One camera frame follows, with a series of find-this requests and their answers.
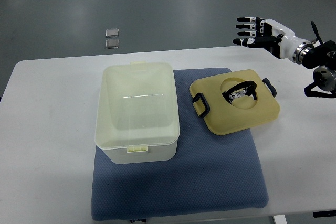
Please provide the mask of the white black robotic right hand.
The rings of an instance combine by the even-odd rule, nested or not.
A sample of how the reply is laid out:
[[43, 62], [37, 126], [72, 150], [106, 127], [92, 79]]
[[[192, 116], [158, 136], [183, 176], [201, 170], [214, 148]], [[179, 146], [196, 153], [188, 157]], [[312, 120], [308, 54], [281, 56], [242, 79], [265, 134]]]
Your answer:
[[304, 55], [313, 43], [299, 38], [294, 31], [273, 20], [259, 17], [238, 17], [238, 38], [233, 43], [247, 48], [264, 48], [278, 59], [289, 59], [302, 64]]

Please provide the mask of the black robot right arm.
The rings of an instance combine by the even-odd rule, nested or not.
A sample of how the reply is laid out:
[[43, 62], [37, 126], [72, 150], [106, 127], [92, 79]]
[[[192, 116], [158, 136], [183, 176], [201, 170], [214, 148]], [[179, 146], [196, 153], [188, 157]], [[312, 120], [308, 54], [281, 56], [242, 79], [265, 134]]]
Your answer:
[[313, 69], [313, 83], [304, 88], [305, 95], [316, 98], [335, 98], [335, 42], [323, 42], [314, 22], [311, 22], [319, 46], [309, 49], [302, 65]]

